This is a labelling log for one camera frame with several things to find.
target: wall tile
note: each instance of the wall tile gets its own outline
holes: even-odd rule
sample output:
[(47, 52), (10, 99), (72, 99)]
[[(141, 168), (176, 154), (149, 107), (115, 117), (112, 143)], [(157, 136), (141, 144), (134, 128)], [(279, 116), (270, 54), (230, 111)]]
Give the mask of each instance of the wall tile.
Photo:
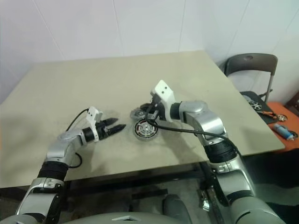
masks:
[(65, 59), (123, 56), (113, 0), (36, 0)]
[(271, 53), (298, 8), (297, 0), (250, 0), (228, 56)]
[(299, 91), (299, 12), (291, 22), (273, 54), (278, 57), (278, 66), (273, 81), (270, 100), (286, 103)]
[(215, 62), (223, 61), (248, 1), (186, 0), (180, 51), (204, 49)]
[(15, 75), (22, 77), (34, 62), (62, 59), (31, 0), (3, 0), (0, 15), (0, 58)]
[(184, 0), (115, 0), (126, 56), (177, 52)]
[(18, 82), (19, 79), (0, 61), (0, 104), (7, 98)]

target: gear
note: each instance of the gear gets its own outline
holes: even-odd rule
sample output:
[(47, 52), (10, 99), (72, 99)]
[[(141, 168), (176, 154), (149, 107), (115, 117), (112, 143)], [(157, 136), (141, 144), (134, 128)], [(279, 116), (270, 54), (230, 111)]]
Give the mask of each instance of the gear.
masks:
[(255, 109), (256, 111), (260, 111), (262, 109), (262, 105), (260, 105), (258, 102), (256, 101), (250, 101), (249, 102), (250, 106)]
[(152, 140), (158, 134), (158, 128), (150, 125), (145, 119), (136, 122), (133, 131), (136, 138), (142, 141)]
[(285, 116), (284, 114), (279, 114), (279, 115), (277, 115), (277, 117), (278, 117), (278, 120), (281, 122), (285, 122), (286, 120), (288, 120), (288, 117)]
[[(133, 119), (133, 120), (141, 120), (141, 119), (144, 119), (145, 118), (145, 108), (136, 108), (134, 110), (131, 111), (130, 113), (130, 118)], [(153, 113), (149, 113), (148, 114), (148, 117), (149, 119), (156, 119), (157, 118), (157, 115), (158, 115), (158, 110), (155, 110)]]

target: black chair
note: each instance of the black chair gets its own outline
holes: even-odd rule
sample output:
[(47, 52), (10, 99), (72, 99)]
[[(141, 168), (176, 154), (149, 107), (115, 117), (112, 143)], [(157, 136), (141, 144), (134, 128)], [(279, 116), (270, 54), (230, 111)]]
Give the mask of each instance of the black chair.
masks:
[[(267, 101), (269, 98), (269, 94), (272, 91), (271, 86), (272, 86), (272, 81), (274, 78), (277, 62), (278, 59), (275, 55), (260, 54), (260, 53), (241, 54), (229, 58), (224, 63), (222, 71), (227, 77), (234, 72), (242, 71), (242, 70), (259, 70), (259, 71), (270, 72), (270, 80), (269, 80), (267, 92), (265, 94), (257, 95), (252, 91), (244, 91), (241, 92), (241, 94), (250, 97), (252, 100), (262, 105), (263, 111), (272, 112), (272, 110), (267, 106)], [(266, 96), (265, 101), (262, 101), (261, 99), (261, 97), (263, 96)], [(260, 116), (267, 124), (274, 123), (277, 121), (270, 117), (266, 117), (264, 115), (260, 115)]]

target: pliers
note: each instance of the pliers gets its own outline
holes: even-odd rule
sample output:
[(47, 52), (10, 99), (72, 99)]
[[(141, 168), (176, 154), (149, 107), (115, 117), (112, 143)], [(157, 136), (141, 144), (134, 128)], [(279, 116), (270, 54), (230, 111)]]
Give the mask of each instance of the pliers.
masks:
[(265, 115), (265, 116), (268, 116), (268, 117), (271, 117), (273, 119), (276, 119), (277, 118), (277, 114), (271, 112), (271, 111), (256, 111), (257, 113), (260, 113), (262, 115)]

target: small gear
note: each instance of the small gear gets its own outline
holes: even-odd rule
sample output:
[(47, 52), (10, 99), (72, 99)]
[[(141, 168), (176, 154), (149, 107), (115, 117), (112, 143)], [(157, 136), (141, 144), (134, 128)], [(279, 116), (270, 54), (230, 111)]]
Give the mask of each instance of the small gear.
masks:
[(143, 110), (141, 110), (140, 108), (136, 108), (136, 109), (132, 110), (130, 113), (130, 117), (133, 120), (143, 119), (144, 116), (145, 116), (145, 112)]
[(262, 105), (260, 105), (258, 102), (256, 101), (250, 101), (249, 102), (250, 106), (255, 109), (256, 111), (260, 111), (262, 109)]
[(277, 115), (277, 117), (278, 117), (278, 120), (281, 122), (285, 122), (286, 120), (288, 120), (288, 117), (285, 116), (284, 114), (279, 114), (279, 115)]

